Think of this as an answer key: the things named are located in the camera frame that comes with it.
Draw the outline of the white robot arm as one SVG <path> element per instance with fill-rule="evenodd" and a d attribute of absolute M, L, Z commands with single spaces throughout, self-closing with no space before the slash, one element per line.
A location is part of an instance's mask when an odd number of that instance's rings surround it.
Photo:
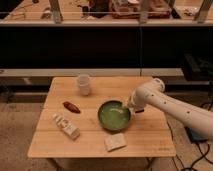
<path fill-rule="evenodd" d="M 132 92 L 127 106 L 138 111 L 144 109 L 147 104 L 152 105 L 213 141 L 213 112 L 169 97 L 164 91 L 164 82 L 154 78 Z"/>

